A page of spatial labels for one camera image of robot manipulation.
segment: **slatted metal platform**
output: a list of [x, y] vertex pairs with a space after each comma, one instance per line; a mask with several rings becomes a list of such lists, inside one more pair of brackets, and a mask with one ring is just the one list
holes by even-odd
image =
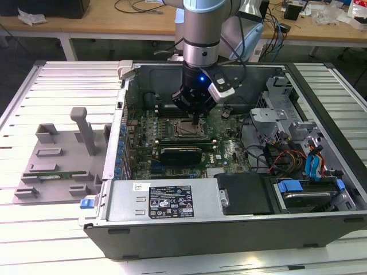
[[[78, 224], [79, 204], [11, 205], [14, 189], [37, 141], [34, 133], [40, 122], [55, 123], [60, 131], [77, 130], [69, 118], [71, 108], [76, 105], [87, 107], [87, 120], [93, 129], [101, 129], [103, 124], [112, 122], [115, 97], [120, 87], [117, 65], [117, 62], [47, 62], [44, 66], [35, 67], [0, 119], [0, 274], [312, 272], [317, 275], [361, 274], [367, 270], [367, 230], [350, 233], [319, 249], [118, 262], [104, 258], [99, 248], [84, 234]], [[306, 72], [308, 67], [326, 72], [321, 66], [299, 66], [302, 72]], [[343, 92], [340, 84], [332, 84], [339, 85], [338, 93]], [[320, 90], [324, 90], [326, 95], [332, 94], [329, 89]], [[328, 110], [343, 108], [333, 104], [326, 105]], [[355, 103], [350, 105], [358, 109]], [[351, 134], [351, 137], [355, 134], [354, 128], [343, 129], [343, 132]], [[358, 133], [362, 138], [366, 136], [365, 131], [359, 130]], [[290, 265], [301, 265], [305, 269], [290, 270]]]
[[[356, 90], [333, 68], [324, 64], [296, 64], [297, 69], [347, 138], [358, 156], [367, 165], [367, 104]], [[312, 115], [299, 100], [309, 120]]]

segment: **blue latch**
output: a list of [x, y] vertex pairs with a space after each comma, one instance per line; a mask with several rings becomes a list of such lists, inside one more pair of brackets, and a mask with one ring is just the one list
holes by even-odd
[[343, 191], [345, 189], [345, 184], [341, 179], [337, 179], [337, 185], [338, 185], [340, 191]]
[[278, 183], [278, 188], [281, 193], [303, 191], [301, 183], [299, 180], [295, 179], [282, 180], [280, 183]]
[[94, 199], [81, 199], [80, 209], [91, 209], [94, 208]]
[[309, 176], [316, 180], [317, 182], [320, 181], [320, 178], [317, 175], [317, 168], [320, 164], [320, 158], [315, 157], [314, 155], [309, 154], [306, 159], [306, 166], [305, 166], [305, 173], [306, 176]]

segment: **warning label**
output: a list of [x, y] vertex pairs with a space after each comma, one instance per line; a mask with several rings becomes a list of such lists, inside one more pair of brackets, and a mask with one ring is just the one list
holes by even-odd
[[161, 186], [149, 188], [149, 217], [186, 218], [194, 216], [191, 186]]

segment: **floor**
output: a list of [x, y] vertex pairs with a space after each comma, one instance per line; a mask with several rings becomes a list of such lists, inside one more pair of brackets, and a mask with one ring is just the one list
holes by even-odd
[[[33, 60], [65, 60], [62, 48], [53, 38], [10, 39], [9, 47], [0, 49], [0, 114], [5, 110], [19, 86], [22, 84]], [[165, 60], [167, 55], [155, 56], [158, 49], [168, 48], [172, 42], [114, 40], [74, 40], [80, 61], [99, 60]], [[349, 49], [343, 58], [338, 56], [344, 48], [319, 48], [315, 57], [309, 56], [309, 46], [285, 45], [275, 62], [330, 62], [353, 85], [358, 76], [367, 68], [367, 52], [363, 49]], [[272, 56], [263, 61], [270, 62]], [[367, 96], [367, 74], [356, 85], [363, 97]]]

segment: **motherboard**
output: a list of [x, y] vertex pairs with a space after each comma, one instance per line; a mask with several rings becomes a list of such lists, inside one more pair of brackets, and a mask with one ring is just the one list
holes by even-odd
[[251, 169], [240, 146], [239, 120], [224, 108], [193, 125], [184, 117], [129, 110], [133, 179], [212, 178]]

